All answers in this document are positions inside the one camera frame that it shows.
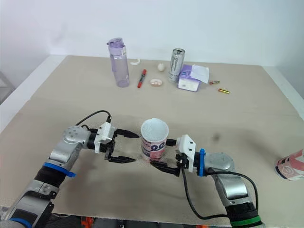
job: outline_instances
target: tissue box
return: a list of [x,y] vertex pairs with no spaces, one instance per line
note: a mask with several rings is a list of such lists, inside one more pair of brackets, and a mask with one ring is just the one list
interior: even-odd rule
[[184,64],[179,76],[179,89],[197,92],[201,81],[191,77],[192,66]]

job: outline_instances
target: clear plastic bottle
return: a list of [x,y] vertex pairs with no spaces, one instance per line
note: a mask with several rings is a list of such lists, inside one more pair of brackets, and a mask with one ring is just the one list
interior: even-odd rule
[[127,53],[122,38],[114,38],[107,43],[109,46],[112,72],[118,87],[129,86],[129,69]]

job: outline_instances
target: red marker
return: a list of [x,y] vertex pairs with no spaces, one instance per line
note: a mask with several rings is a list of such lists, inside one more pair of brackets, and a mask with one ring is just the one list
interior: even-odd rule
[[146,73],[147,73],[147,70],[144,69],[144,70],[142,71],[141,79],[139,79],[137,88],[140,88],[140,87],[142,86],[142,83],[143,83],[144,77],[146,76]]

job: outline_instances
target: small white cup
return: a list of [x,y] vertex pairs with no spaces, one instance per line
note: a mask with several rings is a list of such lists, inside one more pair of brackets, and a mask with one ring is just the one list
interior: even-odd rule
[[150,159],[160,159],[165,152],[168,125],[160,119],[152,118],[143,122],[141,134],[143,154]]

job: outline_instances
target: yellow battery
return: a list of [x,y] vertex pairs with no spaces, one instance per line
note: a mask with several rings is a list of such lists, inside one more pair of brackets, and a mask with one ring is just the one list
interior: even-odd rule
[[225,89],[218,89],[219,92],[225,93],[225,94],[230,94],[230,92],[228,90]]

